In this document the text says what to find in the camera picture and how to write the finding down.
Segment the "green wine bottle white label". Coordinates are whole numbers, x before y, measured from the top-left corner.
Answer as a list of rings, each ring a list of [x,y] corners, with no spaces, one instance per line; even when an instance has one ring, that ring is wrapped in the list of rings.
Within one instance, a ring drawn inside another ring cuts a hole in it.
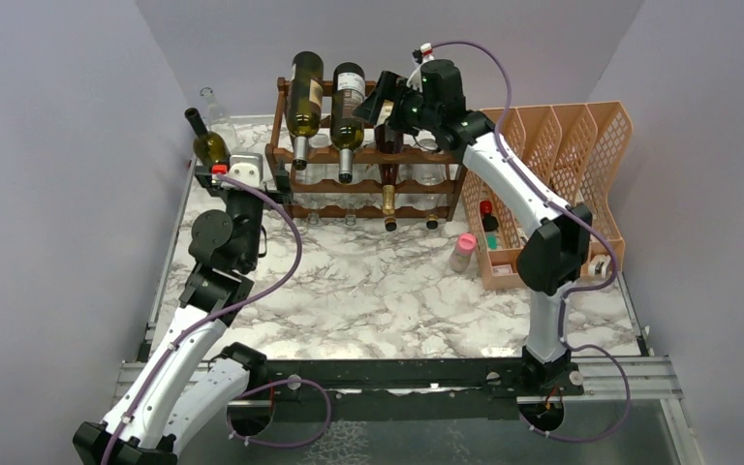
[[[333,72],[330,139],[338,151],[338,181],[353,182],[355,151],[364,138],[363,121],[354,112],[365,99],[365,74],[354,62],[339,64]]]

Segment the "green wine bottle cream label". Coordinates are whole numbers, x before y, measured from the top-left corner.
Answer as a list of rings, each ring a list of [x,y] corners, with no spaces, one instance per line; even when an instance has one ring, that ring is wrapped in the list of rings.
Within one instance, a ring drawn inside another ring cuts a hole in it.
[[[200,162],[206,167],[216,165],[228,167],[230,165],[230,151],[224,139],[206,127],[196,108],[186,108],[184,117],[195,134],[193,151]]]

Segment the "clear glass bottle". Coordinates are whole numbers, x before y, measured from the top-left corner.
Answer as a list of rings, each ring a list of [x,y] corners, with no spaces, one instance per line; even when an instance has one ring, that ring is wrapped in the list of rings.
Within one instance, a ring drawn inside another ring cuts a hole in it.
[[[200,96],[207,104],[208,129],[222,137],[230,152],[235,152],[238,148],[238,137],[230,112],[218,101],[211,87],[202,88]]]

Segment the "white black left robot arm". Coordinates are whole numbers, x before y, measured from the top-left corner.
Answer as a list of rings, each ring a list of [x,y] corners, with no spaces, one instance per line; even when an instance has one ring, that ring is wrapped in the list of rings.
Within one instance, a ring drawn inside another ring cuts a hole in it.
[[[236,345],[199,381],[203,357],[249,298],[260,258],[264,203],[290,190],[264,189],[264,158],[237,152],[226,162],[197,165],[194,176],[224,209],[201,213],[188,252],[196,261],[167,334],[132,386],[99,422],[84,422],[73,438],[85,464],[175,464],[186,444],[236,395],[262,392],[264,356]]]

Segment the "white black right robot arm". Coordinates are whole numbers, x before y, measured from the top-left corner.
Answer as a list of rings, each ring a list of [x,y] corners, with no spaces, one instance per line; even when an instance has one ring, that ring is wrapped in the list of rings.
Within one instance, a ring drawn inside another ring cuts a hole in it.
[[[592,212],[547,188],[495,124],[467,107],[461,74],[452,61],[430,60],[418,73],[419,85],[413,86],[406,77],[382,72],[353,115],[398,133],[431,133],[439,148],[477,175],[519,221],[527,241],[514,268],[532,293],[520,381],[528,391],[543,394],[571,363],[563,341],[562,304],[588,258]]]

